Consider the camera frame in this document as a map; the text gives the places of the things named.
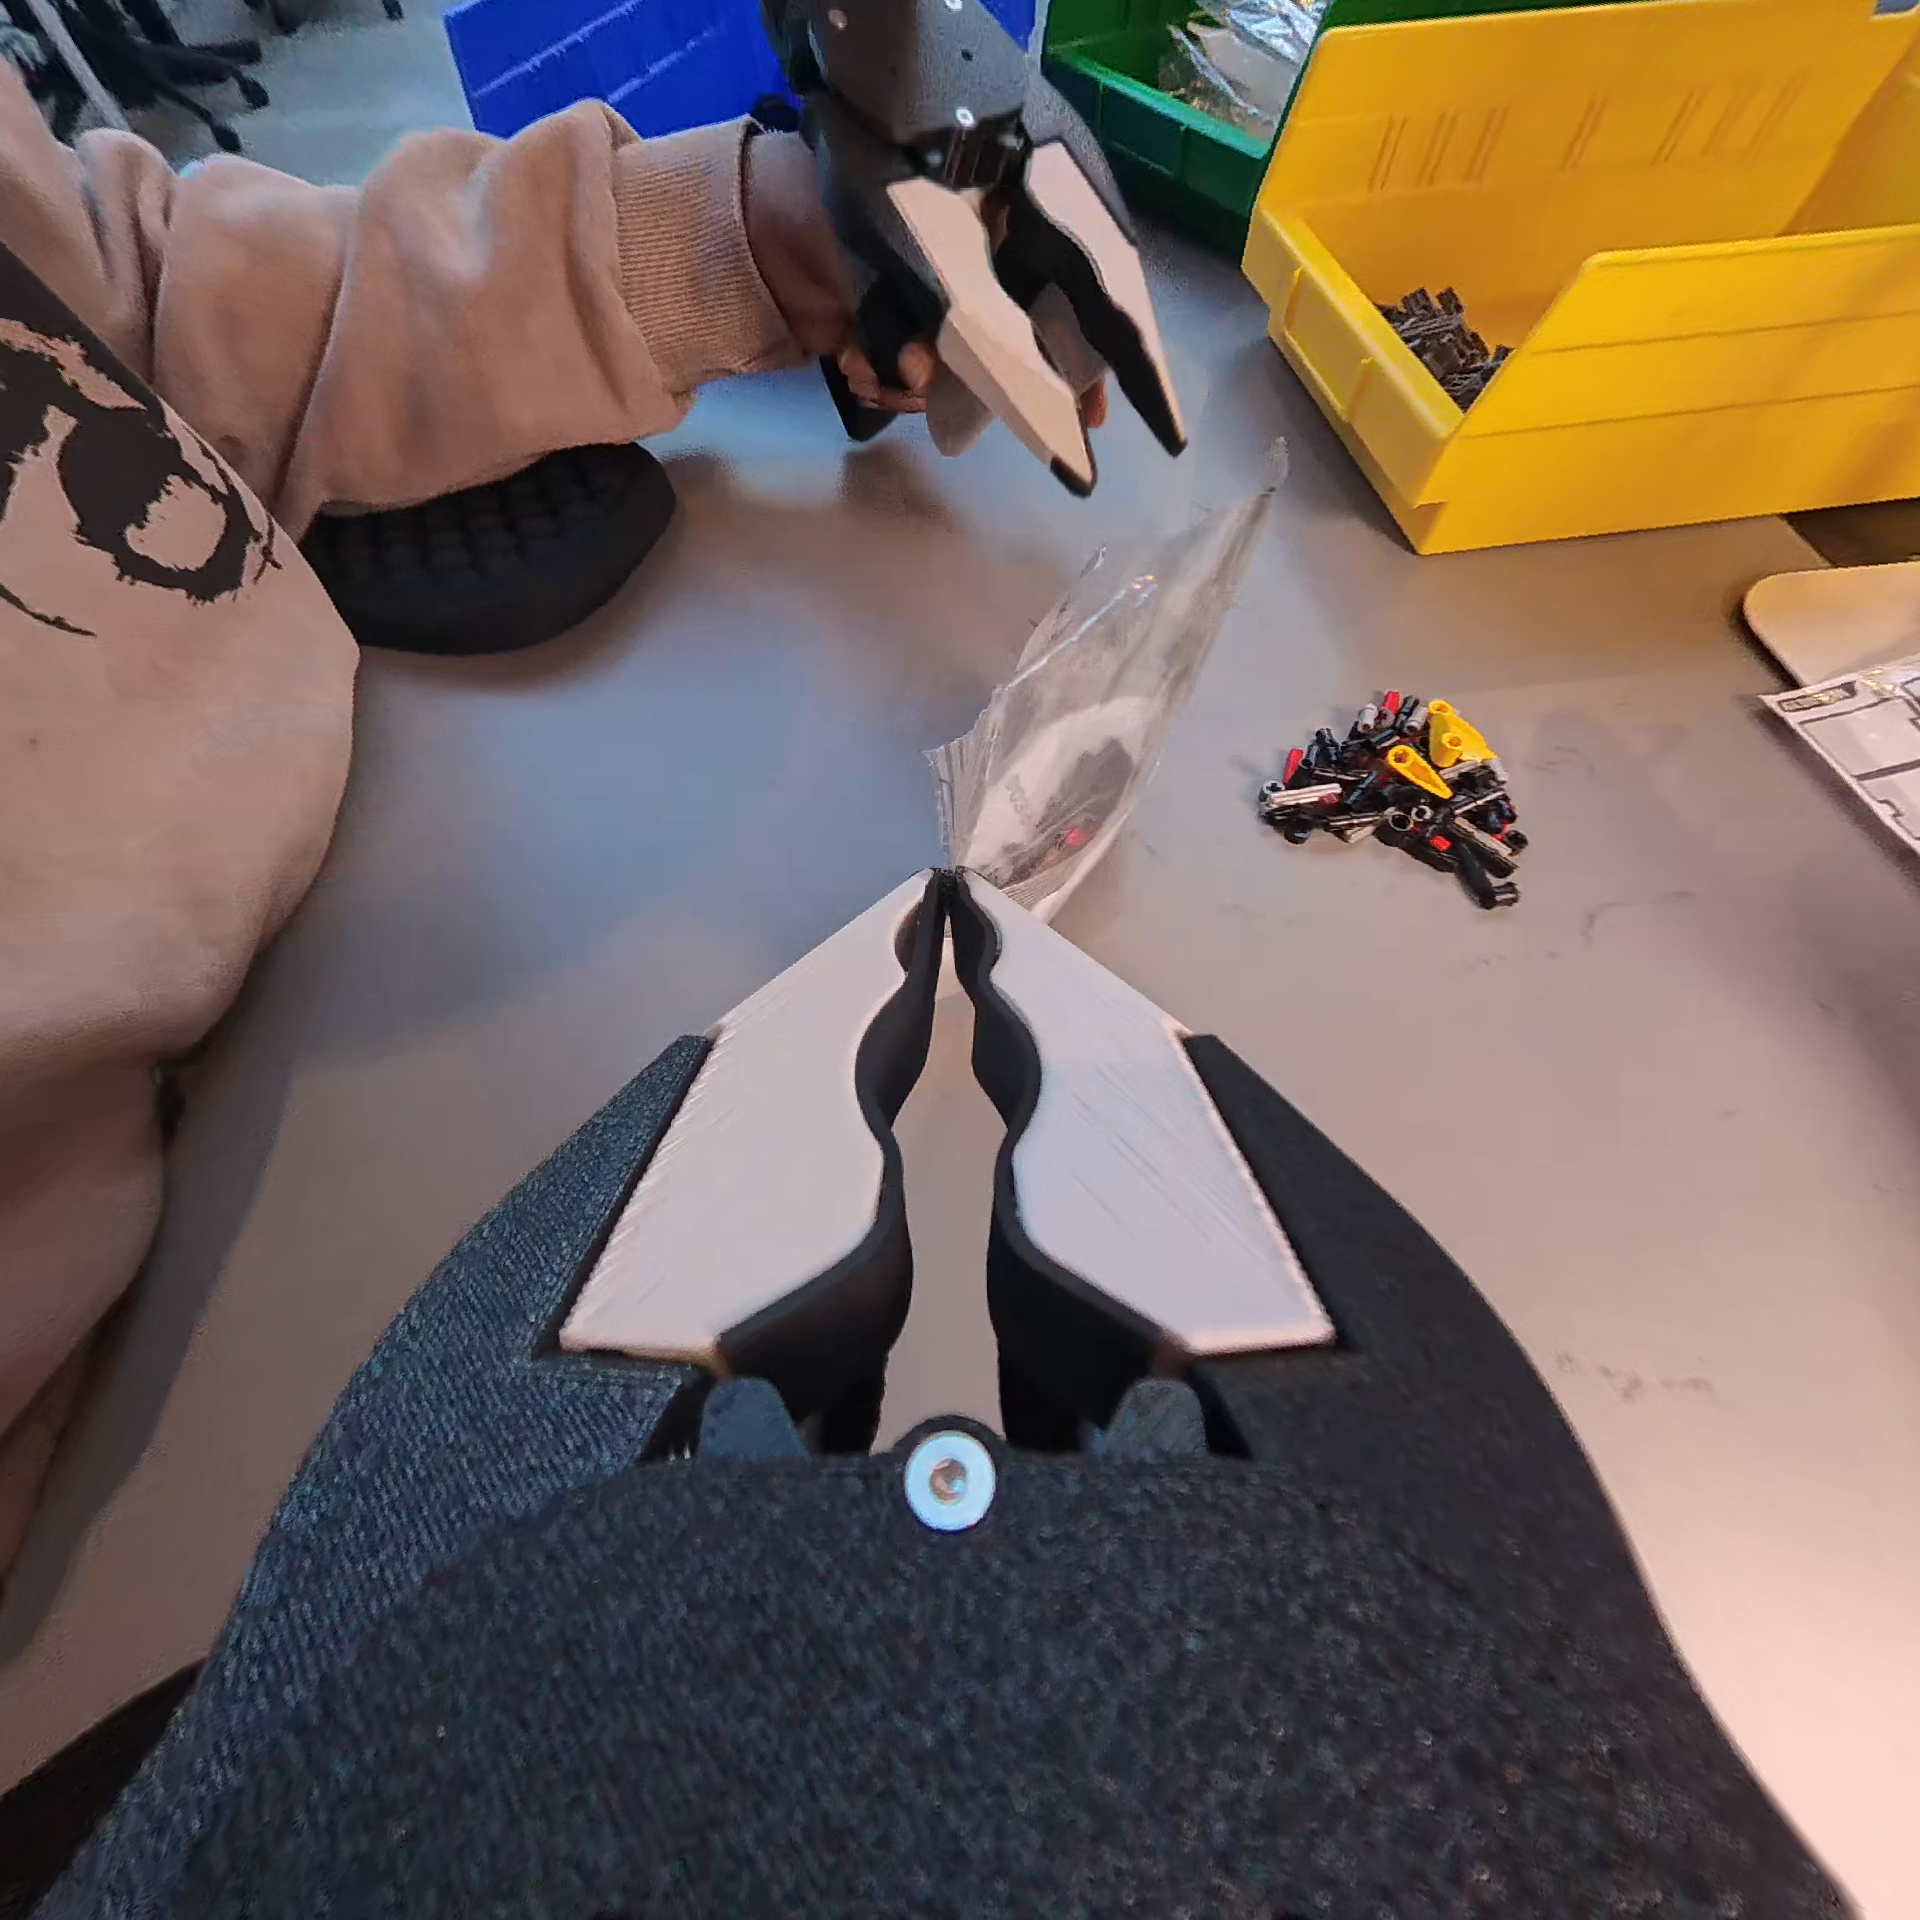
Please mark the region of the clear plastic bag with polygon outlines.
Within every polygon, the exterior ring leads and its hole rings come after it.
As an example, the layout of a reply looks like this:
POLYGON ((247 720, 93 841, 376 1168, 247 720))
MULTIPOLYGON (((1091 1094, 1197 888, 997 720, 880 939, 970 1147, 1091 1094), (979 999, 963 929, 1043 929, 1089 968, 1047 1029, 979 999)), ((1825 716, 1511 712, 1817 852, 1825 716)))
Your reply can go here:
POLYGON ((1094 550, 969 731, 927 753, 946 869, 1058 916, 1158 767, 1286 468, 1273 439, 1254 492, 1094 550))

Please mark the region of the heap of black connector pegs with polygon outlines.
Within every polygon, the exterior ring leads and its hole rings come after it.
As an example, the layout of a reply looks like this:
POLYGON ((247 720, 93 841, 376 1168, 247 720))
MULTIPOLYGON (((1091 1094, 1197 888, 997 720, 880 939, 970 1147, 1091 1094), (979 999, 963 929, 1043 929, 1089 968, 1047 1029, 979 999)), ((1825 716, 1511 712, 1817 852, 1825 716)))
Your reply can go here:
POLYGON ((1383 321, 1464 414, 1488 390, 1512 348, 1488 342, 1453 287, 1415 287, 1379 304, 1383 321))

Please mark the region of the green storage bin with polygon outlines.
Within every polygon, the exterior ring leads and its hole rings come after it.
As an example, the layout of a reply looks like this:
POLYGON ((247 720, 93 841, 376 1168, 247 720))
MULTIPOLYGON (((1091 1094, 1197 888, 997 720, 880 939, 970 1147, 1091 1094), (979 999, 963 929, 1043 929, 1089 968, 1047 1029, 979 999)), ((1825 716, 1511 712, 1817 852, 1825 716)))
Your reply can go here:
POLYGON ((1278 135, 1261 141, 1158 88, 1167 28, 1206 3, 1053 3, 1047 80, 1081 112, 1130 208, 1241 259, 1278 135))

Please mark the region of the blue storage bin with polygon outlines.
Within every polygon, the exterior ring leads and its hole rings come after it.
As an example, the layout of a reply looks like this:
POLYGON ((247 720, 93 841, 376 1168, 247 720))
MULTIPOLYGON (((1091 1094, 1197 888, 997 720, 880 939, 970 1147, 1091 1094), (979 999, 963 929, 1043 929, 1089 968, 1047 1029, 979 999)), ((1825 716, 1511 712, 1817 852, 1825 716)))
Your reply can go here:
POLYGON ((650 136, 783 93, 757 3, 464 3, 441 24, 470 124, 494 136, 575 103, 650 136))

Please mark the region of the person's left hand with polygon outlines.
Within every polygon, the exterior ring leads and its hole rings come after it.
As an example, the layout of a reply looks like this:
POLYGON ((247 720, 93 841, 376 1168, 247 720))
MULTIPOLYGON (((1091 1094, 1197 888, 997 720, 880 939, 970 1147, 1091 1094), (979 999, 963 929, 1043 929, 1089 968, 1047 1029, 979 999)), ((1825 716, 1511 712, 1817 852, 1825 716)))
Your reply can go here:
POLYGON ((749 132, 741 149, 741 206, 754 270, 793 342, 787 361, 830 359, 859 405, 920 415, 937 353, 910 342, 897 353, 897 381, 888 381, 856 348, 855 260, 840 248, 800 135, 749 132))

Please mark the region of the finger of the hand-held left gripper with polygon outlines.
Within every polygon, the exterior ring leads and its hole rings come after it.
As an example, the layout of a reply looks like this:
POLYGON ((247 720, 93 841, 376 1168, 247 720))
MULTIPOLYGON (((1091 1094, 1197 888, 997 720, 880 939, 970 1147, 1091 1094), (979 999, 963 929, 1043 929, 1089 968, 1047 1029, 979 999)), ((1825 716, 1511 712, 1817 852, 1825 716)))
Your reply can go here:
POLYGON ((1039 320, 1071 318, 1075 340, 1107 369, 1165 455, 1186 451, 1184 415, 1135 229, 1099 147, 1032 132, 1019 181, 1003 191, 999 280, 1039 320))
POLYGON ((994 268, 978 197, 904 177, 887 201, 944 299, 933 334, 939 373, 926 397, 927 431, 946 455, 969 451, 986 424, 1015 439, 1074 496, 1096 485, 1088 409, 1101 395, 1101 359, 1064 294, 1043 285, 1031 316, 994 268))

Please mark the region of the person's left forearm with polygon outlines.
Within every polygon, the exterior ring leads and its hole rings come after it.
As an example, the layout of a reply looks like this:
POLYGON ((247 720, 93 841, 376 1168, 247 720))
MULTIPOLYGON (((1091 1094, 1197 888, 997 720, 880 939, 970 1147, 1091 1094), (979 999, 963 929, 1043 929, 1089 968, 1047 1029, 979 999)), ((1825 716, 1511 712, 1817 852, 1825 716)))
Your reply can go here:
POLYGON ((675 424, 791 366, 741 206, 745 121, 641 136, 575 105, 402 140, 357 187, 166 166, 91 135, 137 364, 291 533, 675 424))

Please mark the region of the grey desk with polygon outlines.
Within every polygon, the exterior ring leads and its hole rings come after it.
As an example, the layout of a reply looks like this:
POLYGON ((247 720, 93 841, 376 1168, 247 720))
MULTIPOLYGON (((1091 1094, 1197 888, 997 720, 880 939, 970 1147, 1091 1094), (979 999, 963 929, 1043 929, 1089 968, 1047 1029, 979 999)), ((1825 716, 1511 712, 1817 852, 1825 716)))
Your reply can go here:
POLYGON ((1411 556, 1238 265, 1141 224, 1187 451, 853 447, 814 373, 664 439, 627 592, 373 653, 331 856, 182 1081, 174 1203, 5 1613, 5 1785, 197 1662, 395 1310, 657 1049, 929 863, 962 733, 1104 544, 1275 496, 1058 929, 1219 1035, 1471 1276, 1673 1640, 1863 1915, 1915 1915, 1915 863, 1759 705, 1778 518, 1411 556), (1488 739, 1519 900, 1256 788, 1379 689, 1488 739))

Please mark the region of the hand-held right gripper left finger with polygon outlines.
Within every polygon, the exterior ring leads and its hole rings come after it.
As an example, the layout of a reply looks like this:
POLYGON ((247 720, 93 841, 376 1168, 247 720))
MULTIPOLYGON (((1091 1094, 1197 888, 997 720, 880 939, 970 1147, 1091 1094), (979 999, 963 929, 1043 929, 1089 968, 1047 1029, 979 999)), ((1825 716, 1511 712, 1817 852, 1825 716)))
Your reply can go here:
POLYGON ((821 1281, 830 1313, 880 1321, 830 1329, 826 1369, 888 1349, 912 1267, 883 1252, 893 1121, 926 1061, 941 905, 941 876, 913 872, 705 1031, 559 1318, 563 1353, 803 1371, 800 1297, 821 1281))

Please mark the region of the clear bag of parts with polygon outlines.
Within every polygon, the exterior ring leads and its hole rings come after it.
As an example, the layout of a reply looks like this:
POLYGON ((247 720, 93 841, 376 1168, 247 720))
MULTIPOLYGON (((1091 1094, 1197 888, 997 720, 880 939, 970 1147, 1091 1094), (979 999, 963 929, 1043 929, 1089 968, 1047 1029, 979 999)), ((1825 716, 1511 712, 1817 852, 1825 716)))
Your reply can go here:
POLYGON ((1305 72, 1326 3, 1206 3, 1167 28, 1158 88, 1270 141, 1305 72))

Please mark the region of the pile of mixed small plastic parts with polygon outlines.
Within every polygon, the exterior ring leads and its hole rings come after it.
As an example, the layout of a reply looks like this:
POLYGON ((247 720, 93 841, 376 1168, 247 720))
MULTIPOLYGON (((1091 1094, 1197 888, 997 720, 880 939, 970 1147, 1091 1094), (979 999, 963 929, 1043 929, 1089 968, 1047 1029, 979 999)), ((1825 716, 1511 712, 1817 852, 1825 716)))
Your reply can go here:
POLYGON ((1343 728, 1318 727, 1256 788, 1254 816, 1294 848, 1315 837, 1392 848, 1485 912, 1519 900, 1529 837, 1511 782, 1446 699, 1384 688, 1343 728))

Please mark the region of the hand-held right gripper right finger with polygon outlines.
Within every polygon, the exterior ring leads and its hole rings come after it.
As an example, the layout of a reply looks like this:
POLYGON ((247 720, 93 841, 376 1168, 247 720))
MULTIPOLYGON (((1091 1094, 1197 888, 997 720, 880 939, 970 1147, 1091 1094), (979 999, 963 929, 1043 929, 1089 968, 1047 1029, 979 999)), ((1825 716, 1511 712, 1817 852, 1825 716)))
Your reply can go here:
POLYGON ((989 1313, 1022 1360, 1328 1347, 1333 1318, 1200 1073, 1192 1033, 970 870, 947 876, 973 1072, 1003 1121, 989 1313))

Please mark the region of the person's beige printed sweatshirt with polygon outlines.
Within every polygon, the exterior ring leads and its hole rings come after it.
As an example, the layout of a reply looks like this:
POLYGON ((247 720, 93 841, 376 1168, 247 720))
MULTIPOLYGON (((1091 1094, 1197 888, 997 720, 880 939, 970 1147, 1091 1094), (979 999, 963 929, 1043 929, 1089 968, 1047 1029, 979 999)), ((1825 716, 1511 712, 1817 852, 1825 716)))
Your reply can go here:
POLYGON ((313 880, 353 653, 280 488, 344 195, 134 135, 5 65, 5 1572, 152 1245, 160 1076, 313 880))

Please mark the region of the black office chair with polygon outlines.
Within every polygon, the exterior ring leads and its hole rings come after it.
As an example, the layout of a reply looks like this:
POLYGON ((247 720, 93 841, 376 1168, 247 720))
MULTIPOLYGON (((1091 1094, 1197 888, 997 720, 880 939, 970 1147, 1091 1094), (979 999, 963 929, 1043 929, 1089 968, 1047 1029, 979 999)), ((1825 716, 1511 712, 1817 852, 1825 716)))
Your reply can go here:
POLYGON ((130 129, 131 112, 175 107, 216 153, 240 156, 230 118, 200 93, 230 86, 247 109, 271 100, 255 75, 259 39, 185 39, 160 3, 5 3, 2 55, 62 141, 93 128, 130 129))

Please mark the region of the yellow storage bin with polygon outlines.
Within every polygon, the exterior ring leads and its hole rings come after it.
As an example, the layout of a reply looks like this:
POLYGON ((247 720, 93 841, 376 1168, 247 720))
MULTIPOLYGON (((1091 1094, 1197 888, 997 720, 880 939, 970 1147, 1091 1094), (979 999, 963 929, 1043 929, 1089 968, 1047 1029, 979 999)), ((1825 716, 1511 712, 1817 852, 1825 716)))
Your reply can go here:
POLYGON ((1912 496, 1915 5, 1333 29, 1241 268, 1423 556, 1912 496), (1512 348, 1464 414, 1415 287, 1512 348))

